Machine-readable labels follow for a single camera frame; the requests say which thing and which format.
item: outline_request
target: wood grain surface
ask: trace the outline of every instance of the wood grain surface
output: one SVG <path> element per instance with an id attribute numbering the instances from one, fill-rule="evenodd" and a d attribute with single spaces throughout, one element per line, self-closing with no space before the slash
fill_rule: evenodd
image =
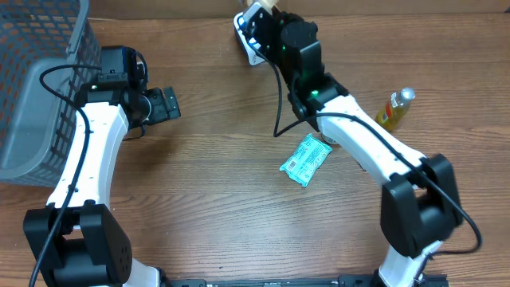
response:
<path id="1" fill-rule="evenodd" d="M 90 0 L 90 17 L 107 19 L 232 18 L 240 0 Z M 280 0 L 302 16 L 503 13 L 510 0 Z"/>
<path id="2" fill-rule="evenodd" d="M 508 14 L 309 18 L 327 71 L 374 115 L 393 91 L 417 99 L 394 135 L 455 167 L 463 207 L 484 235 L 481 252 L 436 258 L 452 286 L 510 285 L 510 17 Z M 279 166 L 313 130 L 272 137 L 277 87 L 250 67 L 230 19 L 93 22 L 101 45 L 146 58 L 150 86 L 172 85 L 182 118 L 122 144 L 112 213 L 141 262 L 171 278 L 336 277 L 372 273 L 387 242 L 380 190 L 336 148 L 304 189 Z M 287 101 L 282 124 L 295 120 Z M 26 286 L 34 259 L 26 210 L 51 189 L 0 185 L 0 285 Z M 464 224 L 445 249 L 468 248 Z"/>

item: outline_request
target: black cable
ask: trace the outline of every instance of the black cable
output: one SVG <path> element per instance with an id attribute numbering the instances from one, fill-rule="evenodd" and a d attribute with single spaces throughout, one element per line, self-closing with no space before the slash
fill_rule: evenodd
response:
<path id="1" fill-rule="evenodd" d="M 76 186 L 77 186 L 78 178 L 80 176 L 81 168 L 83 167 L 83 163 L 85 161 L 85 156 L 87 154 L 88 142 L 90 140 L 90 123 L 88 122 L 87 115 L 85 115 L 85 112 L 83 111 L 83 109 L 81 109 L 79 106 L 77 106 L 76 103 L 74 103 L 69 98 L 62 96 L 61 94 L 59 94 L 58 92 L 56 92 L 55 90 L 50 88 L 44 81 L 45 76 L 48 75 L 49 73 L 60 70 L 60 69 L 67 69 L 67 68 L 85 68 L 85 69 L 101 70 L 101 67 L 97 67 L 97 66 L 93 66 L 93 65 L 59 65 L 59 66 L 53 67 L 51 69 L 45 70 L 39 76 L 39 82 L 41 83 L 43 88 L 45 88 L 48 92 L 51 92 L 57 98 L 63 100 L 65 103 L 67 103 L 72 108 L 76 109 L 76 111 L 79 112 L 80 115 L 83 117 L 84 124 L 85 124 L 85 138 L 84 138 L 84 143 L 83 143 L 83 149 L 81 150 L 80 159 L 78 160 L 78 164 L 76 166 L 76 171 L 74 172 L 73 180 L 71 181 L 71 184 L 69 184 L 68 193 L 65 196 L 64 202 L 62 203 L 61 210 L 59 211 L 57 218 L 55 218 L 55 222 L 53 223 L 53 226 L 48 234 L 48 237 L 45 240 L 45 244 L 42 246 L 41 252 L 39 253 L 39 257 L 38 257 L 37 262 L 33 268 L 32 276 L 30 277 L 29 287 L 35 286 L 35 281 L 37 280 L 37 275 L 39 274 L 39 269 L 41 269 L 41 263 L 44 260 L 46 252 L 48 251 L 49 243 L 53 240 L 57 231 L 60 231 L 62 217 L 64 217 L 65 210 L 66 210 L 67 206 L 69 205 L 69 202 L 71 201 L 74 191 L 76 190 Z"/>
<path id="2" fill-rule="evenodd" d="M 149 75 L 148 75 L 149 69 L 147 68 L 147 62 L 143 58 L 142 53 L 135 51 L 135 55 L 138 56 L 138 58 L 140 58 L 140 60 L 142 60 L 142 63 L 143 63 L 143 81 L 142 81 L 142 84 L 140 85 L 140 89 L 139 89 L 140 92 L 142 92 L 147 89 L 147 83 L 149 81 Z"/>
<path id="3" fill-rule="evenodd" d="M 127 139 L 124 139 L 124 140 L 122 140 L 122 141 L 138 140 L 138 139 L 143 138 L 143 136 L 145 136 L 145 124 L 142 124 L 142 125 L 140 126 L 140 129 L 142 129 L 142 133 L 140 134 L 140 136 L 127 138 Z"/>
<path id="4" fill-rule="evenodd" d="M 424 172 L 422 172 L 418 168 L 416 168 L 412 163 L 410 163 L 406 158 L 404 158 L 404 156 L 400 152 L 395 150 L 391 146 L 391 144 L 388 143 L 384 139 L 384 137 L 381 136 L 372 126 L 370 126 L 367 122 L 361 120 L 357 116 L 352 116 L 352 115 L 348 115 L 348 114 L 344 114 L 344 113 L 338 113 L 338 112 L 325 112 L 325 113 L 315 114 L 314 116 L 308 116 L 308 117 L 303 118 L 303 119 L 299 119 L 298 121 L 290 124 L 289 126 L 287 126 L 284 129 L 282 129 L 281 131 L 278 131 L 278 126 L 280 124 L 280 117 L 281 117 L 281 115 L 280 115 L 281 114 L 281 106 L 282 106 L 282 102 L 283 102 L 283 92 L 282 92 L 282 88 L 281 88 L 280 74 L 278 73 L 277 67 L 271 61 L 269 61 L 266 56 L 264 56 L 258 49 L 255 49 L 255 47 L 253 47 L 253 45 L 251 45 L 251 44 L 248 44 L 248 45 L 253 49 L 253 51 L 255 51 L 255 54 L 257 56 L 259 56 L 260 58 L 264 59 L 265 61 L 267 61 L 269 63 L 269 65 L 271 66 L 271 68 L 273 68 L 273 70 L 274 70 L 274 72 L 275 72 L 275 74 L 277 76 L 277 83 L 278 83 L 278 111 L 277 111 L 277 121 L 275 123 L 275 128 L 274 128 L 274 132 L 273 132 L 273 136 L 274 137 L 278 137 L 278 136 L 283 135 L 284 133 L 286 133 L 290 129 L 294 128 L 298 124 L 302 124 L 303 122 L 307 122 L 307 121 L 310 121 L 310 120 L 316 120 L 317 118 L 322 117 L 322 116 L 337 116 L 337 117 L 342 117 L 342 118 L 345 118 L 345 119 L 349 119 L 351 121 L 355 121 L 356 123 L 361 124 L 366 129 L 368 129 L 368 131 L 370 131 L 393 155 L 395 155 L 395 157 L 397 159 L 402 161 L 406 166 L 408 166 L 409 169 L 412 170 L 412 172 L 414 172 L 415 174 L 418 174 L 427 183 L 427 185 L 429 187 L 432 187 L 443 198 L 445 198 L 453 206 L 453 208 L 455 208 L 462 215 L 462 217 L 465 219 L 465 221 L 471 226 L 471 228 L 473 229 L 473 232 L 475 234 L 475 237 L 477 238 L 477 244 L 473 248 L 471 248 L 469 250 L 444 250 L 444 251 L 437 251 L 437 252 L 433 252 L 433 253 L 427 254 L 425 259 L 424 259 L 424 261 L 423 261 L 423 263 L 422 263 L 422 265 L 420 266 L 420 270 L 418 271 L 418 273 L 416 274 L 416 277 L 414 278 L 415 284 L 419 283 L 419 277 L 423 273 L 423 271 L 425 270 L 427 262 L 429 260 L 432 260 L 434 256 L 437 256 L 437 255 L 471 254 L 471 253 L 477 252 L 481 248 L 481 246 L 483 244 L 483 238 L 481 236 L 480 229 L 478 229 L 477 224 L 462 209 L 462 207 L 457 205 L 453 201 L 453 199 L 451 199 L 434 181 L 432 181 L 432 179 L 429 179 L 429 177 Z M 293 97 L 295 96 L 295 95 L 293 95 L 294 81 L 295 81 L 295 79 L 292 80 L 292 85 L 291 85 L 291 87 L 292 87 L 291 88 L 291 94 L 292 94 L 291 96 L 293 96 Z"/>

